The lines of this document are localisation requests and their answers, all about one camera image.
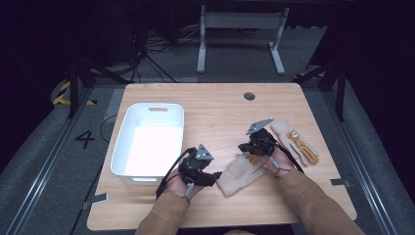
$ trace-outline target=dark floor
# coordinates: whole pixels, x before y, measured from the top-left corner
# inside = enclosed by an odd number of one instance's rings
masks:
[[[183,31],[193,29],[189,26]],[[243,34],[210,31],[203,74],[196,73],[197,36],[150,57],[180,82],[291,82],[296,73],[306,71],[324,30],[285,29],[279,46],[285,75],[278,75],[273,66],[267,49],[273,33],[268,30]],[[138,66],[139,74],[134,74],[136,82],[164,82],[161,76],[171,81],[146,61]],[[333,112],[335,89],[320,92],[316,86],[319,79],[305,83],[303,91],[342,179],[351,184],[347,191],[357,210],[356,223],[367,234],[414,234],[414,205],[352,88],[346,85],[345,121],[339,122]],[[96,100],[97,105],[81,107],[72,120],[67,119],[69,106],[57,105],[39,124],[0,175],[0,234],[133,234],[132,230],[90,231],[86,227],[88,210],[80,212],[85,198],[94,195],[94,179],[114,126],[110,117],[117,112],[123,87],[98,78],[94,89],[80,89],[84,99]],[[88,131],[95,139],[83,148],[85,142],[75,139]],[[292,229],[295,234],[305,234],[300,224],[293,224]]]

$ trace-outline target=metal rail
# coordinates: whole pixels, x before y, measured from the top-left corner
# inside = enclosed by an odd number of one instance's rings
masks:
[[[379,196],[378,190],[374,185],[369,172],[367,171],[364,162],[361,160],[356,147],[353,144],[352,138],[347,131],[346,125],[340,122],[336,113],[334,98],[329,92],[321,92],[326,105],[330,108],[330,114],[335,120],[338,130],[342,134],[343,139],[348,150],[348,157],[351,165],[356,172],[357,178],[362,186],[363,192],[366,195],[367,201],[372,208],[379,226],[384,234],[397,234],[388,212]]]
[[[43,190],[46,187],[46,184],[53,173],[53,170],[58,163],[59,158],[62,155],[62,151],[65,147],[65,144],[68,140],[70,132],[73,129],[74,124],[76,123],[79,115],[81,114],[84,105],[88,101],[91,93],[92,88],[85,88],[80,96],[80,103],[81,106],[77,109],[71,119],[67,119],[61,134],[58,136],[48,158],[46,159],[45,163],[43,164],[42,168],[40,169],[39,173],[37,174],[35,180],[31,184],[31,187],[24,198],[24,201],[19,208],[18,212],[15,215],[12,223],[10,224],[6,234],[7,235],[15,235],[21,234],[22,230],[27,223],[30,214],[32,213],[34,207],[36,206],[37,201],[39,200],[40,196],[43,193]]]

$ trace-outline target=gray carpet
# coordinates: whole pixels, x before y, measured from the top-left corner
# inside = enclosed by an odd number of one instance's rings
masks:
[[[191,32],[194,28],[185,28]],[[196,41],[179,43],[168,52],[150,54],[172,77],[185,82],[290,82],[294,74],[306,71],[305,66],[312,55],[324,28],[286,29],[279,52],[286,69],[285,75],[278,75],[267,49],[273,33],[259,30],[252,35],[239,31],[210,31],[207,37],[206,72],[196,73],[199,44]],[[136,82],[168,82],[171,80],[160,70],[155,71],[150,64],[141,62]],[[130,78],[132,73],[125,74]],[[331,115],[335,89],[322,93],[316,88],[319,78],[313,78],[303,85],[305,97],[313,111],[317,123],[327,142],[343,180],[351,186],[347,191],[357,210],[356,223],[367,234],[382,234],[384,231],[373,213],[365,190],[353,169],[350,152],[339,130],[336,117]],[[114,127],[114,118],[122,95],[123,85],[106,78],[99,78],[90,100],[97,100],[95,106],[82,108],[76,122],[63,144],[55,167],[37,202],[28,211],[20,228],[21,234],[133,234],[132,230],[93,232],[86,226],[88,210],[81,212],[85,198],[94,195],[94,178],[106,155],[108,143]],[[55,110],[38,126],[22,145],[7,168],[0,175],[0,234],[5,234],[24,197],[30,190],[36,175],[42,170],[55,141],[59,139],[67,122],[69,106],[56,106]],[[347,84],[345,99],[346,127],[359,157],[370,172],[379,196],[391,217],[396,234],[414,234],[414,205],[397,178],[369,118],[361,108],[353,90]],[[84,149],[84,141],[75,139],[90,131],[90,140]],[[305,234],[300,224],[293,224],[295,234]]]

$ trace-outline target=person's arm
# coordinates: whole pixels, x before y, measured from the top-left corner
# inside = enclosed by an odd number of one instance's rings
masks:
[[[192,198],[204,187],[195,186],[188,198],[184,198],[187,186],[182,181],[178,170],[171,173],[166,190],[159,196],[150,213],[140,222],[135,234],[168,235],[176,234],[190,207]]]
[[[309,234],[364,234],[342,207],[327,196],[314,181],[296,170],[290,160],[278,148],[272,158],[277,168],[266,161],[275,174],[278,187],[291,210],[297,214]]]

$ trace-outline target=brown sleeve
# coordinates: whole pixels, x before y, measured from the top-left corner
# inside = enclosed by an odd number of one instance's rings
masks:
[[[278,186],[309,234],[364,234],[338,203],[298,170],[278,179]]]
[[[135,234],[176,234],[190,203],[165,190],[156,200],[150,213],[141,221]]]

